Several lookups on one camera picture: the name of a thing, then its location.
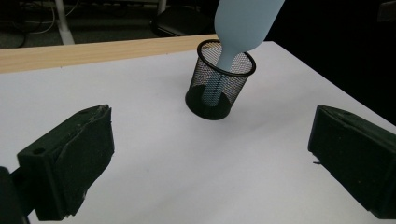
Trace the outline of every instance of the mesh cup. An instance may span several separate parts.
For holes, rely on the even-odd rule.
[[[218,40],[205,40],[198,46],[198,60],[186,94],[189,109],[204,119],[223,119],[230,113],[248,77],[256,70],[253,58],[238,54],[230,72],[215,66],[221,54]]]

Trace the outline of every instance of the white tabletop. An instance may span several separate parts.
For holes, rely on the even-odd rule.
[[[115,154],[75,217],[61,223],[374,224],[307,150],[317,105],[396,133],[273,42],[230,115],[195,116],[184,97],[195,51],[0,76],[0,165],[87,107],[109,104]],[[39,223],[33,212],[31,223]]]

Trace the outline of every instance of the black mesh pencil cup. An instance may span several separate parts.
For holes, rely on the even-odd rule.
[[[186,94],[189,109],[204,119],[224,119],[248,77],[256,70],[253,58],[246,52],[238,54],[231,71],[216,67],[221,54],[218,40],[206,40],[198,46],[198,60]]]

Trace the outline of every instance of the floor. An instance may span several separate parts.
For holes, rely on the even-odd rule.
[[[0,49],[62,45],[48,4],[34,2],[23,9],[25,23],[0,23]],[[139,3],[65,3],[69,28],[76,44],[158,37],[149,23],[157,6]]]

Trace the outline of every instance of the light blue object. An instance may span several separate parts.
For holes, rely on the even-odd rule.
[[[216,67],[230,72],[236,55],[257,48],[267,36],[284,1],[220,0],[215,30],[222,52]],[[204,104],[216,106],[226,83],[226,76],[214,72],[202,96]]]

